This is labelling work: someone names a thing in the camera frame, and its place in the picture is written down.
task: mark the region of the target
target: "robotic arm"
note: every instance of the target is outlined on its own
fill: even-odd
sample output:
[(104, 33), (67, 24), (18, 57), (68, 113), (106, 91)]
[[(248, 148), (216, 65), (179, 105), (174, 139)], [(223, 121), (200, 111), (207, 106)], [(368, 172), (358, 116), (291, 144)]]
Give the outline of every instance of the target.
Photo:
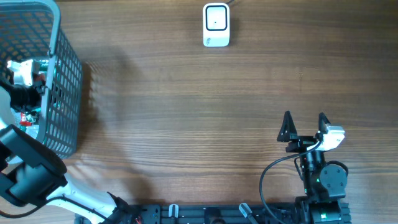
[(273, 165), (298, 157), (300, 167), (296, 167), (307, 196), (297, 197), (294, 203), (267, 204), (262, 195), (261, 182), (260, 193), (264, 206), (248, 207), (243, 203), (239, 208), (235, 205), (128, 205), (109, 192), (97, 191), (75, 180), (67, 174), (65, 164), (54, 152), (11, 124), (0, 130), (0, 170), (7, 167), (6, 159), (12, 155), (19, 156), (23, 163), (8, 174), (0, 173), (0, 196), (18, 207), (28, 203), (37, 207), (21, 215), (0, 212), (0, 216), (21, 218), (44, 205), (55, 205), (85, 217), (81, 220), (88, 220), (87, 223), (92, 224), (141, 224), (141, 218), (146, 224), (351, 223), (348, 204), (340, 202), (345, 197), (348, 169), (337, 161), (325, 162), (323, 155), (339, 145), (344, 138), (344, 130), (332, 126), (323, 113), (320, 114), (319, 123), (315, 136), (299, 136), (287, 111), (277, 140), (289, 142), (286, 151), (297, 154), (273, 162), (261, 176), (262, 181), (266, 171)]

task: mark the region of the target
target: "white robotic arm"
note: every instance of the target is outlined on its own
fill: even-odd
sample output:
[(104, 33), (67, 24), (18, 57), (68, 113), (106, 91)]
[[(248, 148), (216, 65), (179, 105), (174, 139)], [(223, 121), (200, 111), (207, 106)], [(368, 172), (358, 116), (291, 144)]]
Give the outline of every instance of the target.
[(0, 86), (0, 130), (6, 128), (10, 124), (15, 124), (14, 116), (10, 107), (11, 97), (9, 93)]
[[(116, 204), (109, 193), (93, 189), (92, 187), (87, 186), (79, 180), (74, 179), (71, 175), (67, 173), (65, 174), (65, 178), (68, 184), (64, 187), (59, 187), (54, 190), (47, 197), (47, 200), (62, 196), (73, 200), (74, 202), (77, 202), (81, 205), (84, 205), (87, 208), (93, 209), (96, 212), (102, 214), (104, 217), (109, 217), (110, 215), (112, 215), (113, 211), (116, 208)], [(55, 205), (84, 216), (89, 219), (92, 224), (97, 224), (105, 221), (104, 218), (99, 217), (89, 210), (81, 208), (71, 202), (67, 202), (62, 199), (52, 200), (47, 205)]]

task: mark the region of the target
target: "wood grain surface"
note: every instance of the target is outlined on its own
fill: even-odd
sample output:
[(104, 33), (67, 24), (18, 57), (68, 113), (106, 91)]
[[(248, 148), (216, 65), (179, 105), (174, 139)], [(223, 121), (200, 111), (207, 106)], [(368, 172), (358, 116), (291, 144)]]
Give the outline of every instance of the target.
[[(346, 130), (326, 159), (350, 168), (353, 223), (398, 223), (397, 2), (236, 0), (230, 45), (206, 48), (207, 2), (58, 2), (85, 76), (69, 173), (129, 203), (259, 203), (263, 168), (286, 156), (284, 112), (299, 134), (315, 134), (324, 112)], [(270, 202), (304, 194), (293, 161), (264, 185)]]

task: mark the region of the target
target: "basket mesh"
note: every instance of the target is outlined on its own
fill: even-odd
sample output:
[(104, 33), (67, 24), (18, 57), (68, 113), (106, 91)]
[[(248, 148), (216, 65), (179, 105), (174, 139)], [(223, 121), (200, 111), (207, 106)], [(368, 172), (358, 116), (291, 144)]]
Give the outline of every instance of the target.
[[(63, 30), (57, 32), (55, 46), (49, 46), (53, 29), (52, 11), (43, 4), (1, 6), (0, 3), (0, 75), (12, 83), (7, 61), (31, 58), (48, 59), (46, 85), (37, 140), (62, 159), (76, 151), (81, 63)], [(49, 49), (55, 55), (49, 58)]]

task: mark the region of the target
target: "black cable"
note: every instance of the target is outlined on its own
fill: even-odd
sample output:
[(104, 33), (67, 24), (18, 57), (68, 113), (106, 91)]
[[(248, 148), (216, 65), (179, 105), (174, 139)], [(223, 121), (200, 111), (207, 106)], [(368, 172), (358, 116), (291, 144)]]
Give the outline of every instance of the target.
[(330, 165), (330, 164), (341, 166), (341, 168), (344, 169), (344, 171), (346, 172), (346, 175), (347, 175), (347, 177), (348, 177), (348, 167), (347, 167), (346, 165), (344, 165), (342, 162), (339, 162), (339, 161), (329, 161), (329, 162), (326, 163), (326, 165)]
[(59, 197), (51, 198), (51, 199), (47, 200), (47, 201), (45, 202), (45, 204), (43, 204), (43, 205), (41, 205), (41, 206), (38, 206), (38, 207), (35, 207), (35, 208), (32, 209), (31, 211), (26, 212), (26, 213), (23, 213), (23, 214), (11, 215), (11, 214), (7, 214), (7, 213), (5, 213), (5, 212), (3, 212), (3, 211), (0, 211), (0, 216), (2, 216), (2, 217), (4, 217), (4, 218), (23, 218), (23, 217), (26, 217), (26, 216), (28, 216), (28, 215), (31, 215), (31, 214), (35, 213), (37, 210), (41, 209), (41, 208), (42, 208), (43, 206), (45, 206), (46, 204), (48, 204), (48, 203), (50, 203), (50, 202), (52, 202), (52, 201), (54, 201), (54, 200), (58, 200), (58, 199), (59, 199), (59, 200), (64, 200), (64, 201), (69, 202), (69, 203), (72, 203), (72, 204), (74, 204), (74, 205), (76, 205), (76, 206), (78, 206), (78, 207), (80, 207), (80, 208), (82, 208), (82, 209), (84, 209), (84, 210), (87, 210), (87, 211), (89, 211), (89, 212), (91, 212), (91, 213), (93, 213), (93, 214), (95, 214), (95, 215), (97, 215), (97, 216), (103, 218), (104, 220), (110, 222), (110, 220), (109, 220), (108, 218), (106, 218), (104, 215), (102, 215), (102, 214), (100, 214), (99, 212), (97, 212), (95, 209), (88, 208), (88, 207), (86, 207), (86, 206), (84, 206), (84, 205), (82, 205), (82, 204), (80, 204), (80, 203), (78, 203), (78, 202), (75, 202), (74, 200), (71, 200), (71, 199), (69, 199), (69, 198), (66, 198), (65, 196), (59, 196)]
[(284, 214), (286, 214), (286, 213), (289, 213), (289, 214), (291, 214), (292, 212), (291, 211), (288, 211), (288, 210), (284, 210), (284, 209), (281, 209), (281, 208), (269, 208), (269, 209), (271, 209), (271, 210), (275, 210), (275, 211), (277, 211), (277, 212), (281, 212), (281, 213), (284, 213)]
[(269, 213), (273, 218), (275, 218), (275, 220), (277, 220), (280, 224), (286, 224), (286, 223), (284, 223), (284, 222), (282, 222), (281, 220), (279, 220), (279, 219), (276, 217), (276, 215), (271, 211), (271, 209), (268, 207), (268, 205), (267, 205), (267, 203), (266, 203), (266, 200), (264, 199), (264, 195), (262, 194), (262, 181), (264, 180), (264, 176), (265, 176), (266, 172), (267, 172), (272, 166), (274, 166), (275, 164), (277, 164), (277, 163), (279, 163), (279, 162), (285, 161), (285, 160), (287, 160), (287, 159), (299, 157), (299, 156), (304, 156), (304, 155), (306, 155), (306, 154), (308, 154), (308, 153), (311, 153), (311, 152), (315, 151), (316, 149), (318, 149), (318, 147), (321, 145), (321, 143), (322, 143), (321, 141), (318, 141), (318, 144), (317, 144), (315, 147), (313, 147), (312, 149), (308, 150), (308, 151), (305, 151), (305, 152), (302, 152), (302, 153), (298, 153), (298, 154), (294, 154), (294, 155), (291, 155), (291, 156), (286, 156), (286, 157), (280, 158), (280, 159), (274, 161), (273, 163), (269, 164), (269, 165), (264, 169), (264, 171), (262, 171), (262, 174), (261, 174), (261, 177), (260, 177), (260, 197), (261, 197), (262, 204), (264, 205), (264, 207), (266, 208), (266, 210), (268, 211), (268, 213)]
[(297, 165), (297, 159), (298, 159), (298, 157), (294, 159), (294, 166), (297, 169), (298, 176), (300, 176), (300, 179), (304, 180), (303, 175), (301, 174), (301, 171), (300, 171), (300, 167), (299, 167), (299, 165)]

